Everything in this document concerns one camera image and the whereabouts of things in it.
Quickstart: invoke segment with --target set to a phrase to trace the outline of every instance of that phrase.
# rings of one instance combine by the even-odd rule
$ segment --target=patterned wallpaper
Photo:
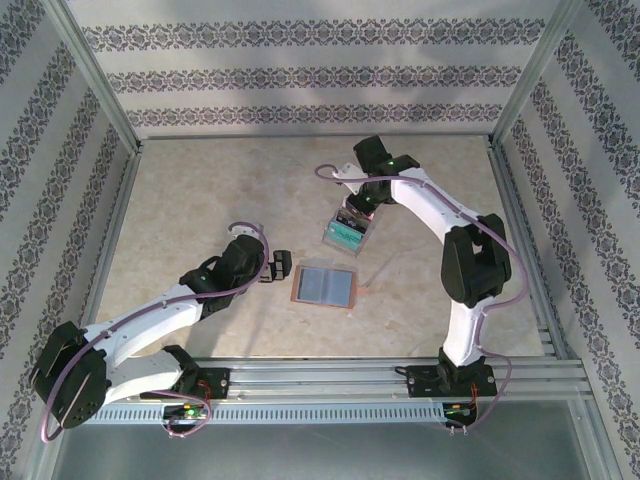
[[[67,0],[141,138],[493,129],[558,0]]]
[[[29,373],[79,322],[128,154],[38,0],[0,0],[0,479],[22,478]]]
[[[624,478],[640,478],[639,5],[585,1],[503,150]]]

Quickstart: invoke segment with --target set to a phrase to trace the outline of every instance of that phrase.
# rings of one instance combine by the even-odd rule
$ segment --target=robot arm
[[[511,267],[507,252],[461,214],[479,220],[504,238],[502,220],[495,214],[482,217],[457,202],[438,187],[413,158],[408,155],[392,158],[377,136],[363,140],[354,151],[361,168],[347,164],[335,172],[334,177],[400,175],[431,186],[427,189],[402,180],[347,183],[353,192],[347,202],[361,209],[364,206],[367,214],[382,203],[399,203],[436,234],[444,247],[441,279],[451,298],[449,332],[440,352],[440,361],[443,368],[449,369],[451,377],[462,370],[470,370],[470,366],[484,361],[474,343],[482,310],[494,303],[502,292],[502,286],[511,277]],[[453,211],[443,198],[458,212]]]
[[[163,308],[140,314],[117,331],[109,332],[73,366],[62,382],[52,409],[63,428],[84,423],[104,404],[144,392],[173,389],[204,397],[204,391],[200,391],[203,387],[197,386],[201,380],[197,364],[181,347],[169,346],[153,355],[130,357],[165,335],[227,308],[244,292],[216,298],[183,297],[226,292],[247,284],[258,274],[263,282],[282,280],[289,274],[290,252],[273,252],[275,261],[266,271],[260,272],[265,253],[262,242],[254,238],[257,235],[250,229],[232,233],[240,234],[222,256],[212,257],[199,268],[187,272],[177,285],[158,298],[105,323],[81,330],[67,322],[51,333],[31,374],[31,383],[45,402],[63,368],[80,349],[108,331],[110,325],[152,305],[165,304]]]

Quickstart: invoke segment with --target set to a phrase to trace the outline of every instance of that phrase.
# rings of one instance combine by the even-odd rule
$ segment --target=enclosure wall
[[[640,476],[639,5],[580,7],[503,149],[624,478]]]
[[[0,478],[21,478],[42,402],[29,374],[79,322],[127,151],[43,6],[0,0]]]

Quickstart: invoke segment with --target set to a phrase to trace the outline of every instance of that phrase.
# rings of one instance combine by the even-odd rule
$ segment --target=black bracket
[[[172,391],[185,393],[199,398],[224,400],[229,393],[229,378],[231,370],[228,368],[201,368],[179,345],[164,347],[180,364],[182,376],[175,383]],[[155,393],[143,393],[140,398],[173,398]]]
[[[269,263],[267,269],[260,277],[260,283],[272,283],[284,280],[291,273],[293,260],[289,250],[274,250],[273,262]]]
[[[478,217],[478,221],[506,238],[504,223],[495,213]],[[474,252],[474,245],[480,251]],[[453,301],[473,308],[480,300],[502,292],[511,278],[509,254],[475,225],[453,227],[444,237],[440,278]]]
[[[274,262],[260,277],[261,282],[271,283],[284,280],[291,272],[291,252],[276,250]],[[180,277],[180,285],[186,285],[194,293],[215,293],[240,287],[255,277],[264,261],[264,245],[250,235],[238,235],[232,240],[221,256],[214,256],[198,268]],[[236,295],[198,300],[203,304],[200,320],[227,308]]]
[[[409,168],[420,167],[420,164],[409,155],[393,158],[377,135],[360,141],[353,147],[353,151],[360,168],[369,177],[397,176]],[[396,203],[391,198],[391,182],[389,180],[365,183],[360,188],[357,197],[359,199],[352,199],[351,203],[358,202],[362,208],[360,211],[366,215],[370,214],[366,212],[372,212],[382,203]]]
[[[473,388],[479,397],[493,397],[498,393],[491,366],[485,358],[456,367],[440,349],[437,365],[396,367],[395,372],[406,378],[410,398],[470,397]]]
[[[49,398],[63,368],[86,344],[84,331],[72,322],[63,323],[51,332],[30,376],[33,388],[43,401]],[[104,403],[111,386],[105,355],[104,350],[92,348],[62,382],[51,412],[62,428],[86,422]]]

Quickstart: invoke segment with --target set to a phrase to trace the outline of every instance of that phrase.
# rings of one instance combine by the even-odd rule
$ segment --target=purple cable
[[[477,219],[472,218],[466,213],[464,213],[457,205],[452,203],[446,196],[440,193],[438,189],[436,189],[433,185],[427,183],[425,180],[420,180],[418,178],[413,178],[413,177],[402,177],[402,176],[393,176],[393,175],[381,175],[378,177],[367,177],[367,178],[342,179],[342,178],[334,178],[334,177],[325,177],[324,175],[320,174],[320,170],[322,170],[323,168],[330,168],[336,173],[338,172],[338,169],[336,168],[335,165],[331,165],[330,163],[325,163],[323,165],[319,165],[314,170],[316,177],[322,180],[333,182],[333,183],[370,183],[370,182],[379,182],[382,180],[391,180],[391,181],[395,180],[395,181],[410,182],[410,183],[419,185],[422,188],[425,188],[429,190],[431,193],[433,193],[438,198],[438,200],[444,203],[456,215],[460,215],[461,218],[471,223],[482,232],[489,235],[493,240],[495,240],[498,243],[498,245],[500,245],[507,252],[509,252],[509,255],[518,264],[518,269],[520,270],[520,273],[522,275],[522,288],[520,289],[520,292],[515,297],[509,300],[506,300],[500,303],[494,303],[493,305],[487,305],[486,307],[484,307],[480,312],[480,316],[478,317],[478,325],[476,327],[476,331],[473,336],[473,344],[478,348],[480,353],[482,353],[487,357],[501,358],[507,362],[507,374],[504,378],[504,381],[502,382],[502,385],[500,386],[500,389],[496,393],[496,396],[493,398],[493,401],[489,404],[489,406],[485,410],[482,417],[480,417],[472,425],[467,427],[467,431],[475,428],[477,425],[481,424],[487,418],[487,416],[493,411],[493,409],[496,407],[498,403],[498,400],[500,400],[500,397],[502,397],[502,395],[504,394],[504,391],[507,388],[507,384],[511,380],[511,372],[513,370],[513,364],[511,363],[511,360],[506,355],[490,352],[482,348],[480,346],[480,331],[482,330],[482,325],[484,324],[484,320],[486,319],[488,312],[490,312],[491,310],[496,310],[498,308],[504,308],[504,307],[509,307],[511,305],[515,305],[527,295],[527,291],[529,290],[529,280],[527,278],[527,269],[524,266],[522,258],[520,258],[520,255],[518,255],[518,253],[513,249],[511,245],[507,243],[505,239],[503,239],[500,235],[498,235],[496,232],[491,230],[486,225],[483,225],[482,223],[480,223]]]
[[[156,310],[158,308],[165,308],[167,305],[171,305],[171,304],[179,303],[179,302],[184,302],[186,300],[198,300],[200,298],[217,298],[217,297],[226,297],[226,296],[229,296],[229,295],[234,295],[236,293],[244,292],[251,285],[253,285],[254,283],[256,283],[257,281],[260,280],[262,272],[264,272],[265,269],[267,268],[267,266],[269,265],[269,242],[267,242],[267,238],[264,236],[262,231],[258,227],[256,227],[255,225],[253,225],[251,223],[247,223],[247,222],[235,222],[235,223],[232,223],[229,226],[229,229],[231,230],[233,227],[237,227],[237,226],[239,226],[239,227],[248,227],[248,228],[253,229],[258,234],[258,237],[259,237],[260,241],[262,242],[262,245],[264,246],[264,260],[262,262],[262,267],[260,268],[260,270],[258,271],[256,276],[253,277],[251,280],[249,280],[244,285],[241,285],[241,286],[236,287],[236,288],[232,288],[231,290],[226,290],[224,292],[198,293],[198,294],[192,294],[192,295],[183,295],[181,297],[174,297],[174,298],[170,298],[168,300],[165,300],[163,302],[158,302],[158,303],[155,303],[153,305],[149,305],[148,307],[145,307],[145,308],[142,308],[142,309],[140,309],[140,310],[138,310],[136,312],[133,312],[128,317],[125,317],[122,320],[120,320],[118,323],[115,323],[114,325],[108,327],[107,330],[104,330],[104,331],[100,332],[100,334],[97,337],[95,337],[93,340],[91,340],[89,343],[87,343],[84,347],[82,347],[78,351],[78,353],[76,353],[71,358],[71,360],[64,366],[64,368],[60,372],[60,375],[58,376],[56,382],[53,384],[53,388],[51,389],[51,392],[49,393],[49,397],[47,398],[47,402],[46,402],[45,407],[44,407],[44,413],[42,415],[42,420],[40,421],[40,438],[42,439],[42,441],[44,443],[49,443],[49,442],[55,440],[58,437],[58,435],[60,435],[60,433],[62,432],[62,427],[58,426],[58,428],[51,434],[51,436],[49,436],[48,433],[47,433],[47,431],[49,430],[49,415],[51,414],[51,410],[53,408],[53,402],[56,399],[56,396],[58,395],[58,392],[60,392],[60,387],[62,387],[62,383],[65,381],[65,379],[67,378],[67,376],[69,375],[69,372],[71,372],[73,367],[75,367],[75,365],[80,361],[82,356],[85,353],[87,353],[89,350],[91,350],[98,342],[100,342],[104,338],[107,338],[113,332],[117,331],[120,327],[122,327],[123,325],[126,325],[130,321],[135,320],[136,318],[141,317],[142,315],[146,315],[147,313],[152,312],[153,310]],[[193,397],[193,398],[196,398],[197,401],[200,402],[200,403],[204,403],[204,404],[208,405],[208,402],[206,400],[202,399],[202,398],[197,398],[197,397]],[[207,408],[207,412],[209,412],[208,415],[210,415],[210,410],[211,410],[210,408]],[[192,432],[197,431],[200,428],[201,428],[201,425],[198,425],[197,427],[194,427],[189,432],[186,432],[183,435],[186,436],[187,434],[191,434]]]

